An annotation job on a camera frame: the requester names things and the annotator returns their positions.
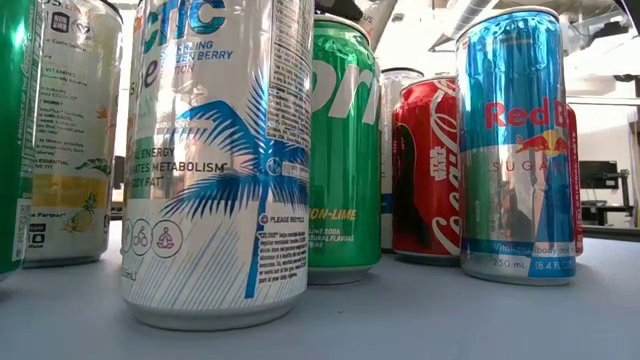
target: green sprite can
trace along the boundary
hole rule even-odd
[[[20,268],[31,212],[33,126],[42,53],[42,6],[37,0],[0,2],[0,281]]]
[[[380,260],[380,71],[350,21],[316,15],[313,44],[309,284],[344,284]]]

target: blue palm tree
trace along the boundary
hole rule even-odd
[[[208,127],[167,130],[165,136],[191,137],[218,148],[233,156],[247,156],[237,168],[195,181],[177,193],[161,210],[163,216],[186,213],[196,217],[222,213],[231,216],[239,207],[247,207],[250,201],[258,201],[256,235],[253,243],[245,298],[255,295],[258,275],[260,238],[264,231],[265,213],[269,195],[273,202],[283,203],[292,209],[308,206],[307,181],[282,174],[284,162],[308,167],[308,151],[297,145],[267,138],[268,88],[261,76],[254,75],[248,99],[246,120],[226,102],[218,100],[194,107],[177,120],[207,120]]]

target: soda can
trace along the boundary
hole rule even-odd
[[[32,0],[0,4],[3,124],[0,282],[20,269],[31,215],[34,119],[42,55],[42,5]]]
[[[569,119],[569,166],[571,167],[571,210],[576,245],[576,256],[584,251],[584,235],[582,234],[582,202],[580,201],[580,161],[578,158],[578,123],[576,112],[567,105]]]
[[[142,322],[247,327],[307,286],[313,2],[147,0],[122,291]]]
[[[129,113],[127,116],[127,148],[124,158],[124,191],[123,191],[123,219],[127,218],[127,189],[129,188],[127,181],[129,180],[129,167],[134,157],[135,139],[135,118],[138,111],[138,94],[140,93],[140,62],[142,61],[142,30],[144,29],[144,2],[139,0],[136,8],[136,17],[133,21],[133,43],[131,47],[131,71],[129,76]],[[133,224],[125,220],[122,227],[123,244],[120,253],[124,253],[124,239],[131,233]]]
[[[576,268],[558,15],[512,8],[471,25],[456,48],[462,268],[567,284]]]
[[[108,1],[44,3],[33,206],[25,267],[107,249],[122,17]]]
[[[382,251],[392,251],[393,244],[393,164],[392,135],[393,110],[400,101],[400,91],[409,83],[423,78],[422,72],[405,67],[388,68],[381,71],[380,110],[380,242]]]
[[[393,114],[393,250],[400,259],[460,263],[455,77],[402,90]]]
[[[371,50],[376,51],[397,3],[398,0],[356,0],[356,5],[362,10],[358,25],[371,39]]]
[[[380,260],[379,69],[348,20],[316,15],[313,45],[309,284],[343,284]]]

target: table surface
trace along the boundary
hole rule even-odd
[[[119,292],[120,223],[97,263],[23,270],[0,285],[0,358],[640,358],[640,244],[586,239],[570,286],[536,288],[385,255],[363,281],[311,287],[272,323],[217,333],[154,329]]]

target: can lid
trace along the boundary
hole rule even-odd
[[[113,10],[116,15],[118,15],[118,18],[120,19],[120,23],[124,23],[124,20],[122,20],[122,15],[120,14],[120,10],[118,10],[118,7],[113,5],[110,1],[108,0],[100,0],[102,1],[103,4],[107,5],[107,7],[110,7],[111,10]]]
[[[354,30],[360,32],[362,34],[362,36],[364,36],[365,39],[367,39],[367,45],[371,45],[371,39],[369,38],[369,34],[367,34],[366,31],[364,31],[364,29],[354,23],[351,20],[347,20],[347,19],[343,19],[339,16],[334,16],[334,15],[329,15],[329,14],[316,14],[313,16],[313,20],[314,21],[328,21],[328,22],[334,22],[334,23],[338,23],[338,24],[342,24],[342,25],[346,25],[349,26],[351,28],[353,28]]]
[[[464,35],[466,35],[467,32],[469,32],[469,30],[471,30],[471,28],[475,27],[478,24],[482,24],[483,22],[485,22],[487,20],[495,19],[495,18],[503,16],[503,15],[513,14],[513,13],[517,13],[517,12],[541,12],[541,13],[547,13],[547,14],[555,17],[556,19],[560,18],[558,16],[557,12],[555,12],[553,9],[549,9],[548,7],[544,7],[544,6],[516,6],[516,7],[512,7],[512,8],[509,8],[509,9],[502,10],[502,11],[500,11],[500,12],[494,14],[494,15],[490,15],[490,16],[487,16],[487,17],[482,18],[480,20],[472,22],[471,24],[467,25],[464,29],[462,29],[462,31],[460,32],[460,35],[458,35],[456,37],[456,42],[458,42],[460,39],[462,39],[462,37]]]
[[[386,73],[386,72],[392,72],[392,71],[410,71],[410,72],[414,72],[416,74],[420,74],[420,76],[424,76],[424,74],[422,73],[422,71],[420,70],[416,70],[414,68],[409,68],[409,67],[393,67],[393,68],[386,68],[384,70],[381,71],[381,73]]]
[[[414,86],[414,85],[418,85],[418,84],[422,84],[425,82],[432,82],[432,81],[436,81],[436,80],[455,80],[456,76],[452,75],[452,74],[442,74],[442,75],[434,75],[434,76],[430,76],[428,78],[424,78],[424,79],[420,79],[420,80],[416,80],[416,81],[412,81],[410,83],[408,83],[407,85],[402,87],[402,90],[400,90],[400,94],[402,94],[405,90],[407,90],[408,88]]]

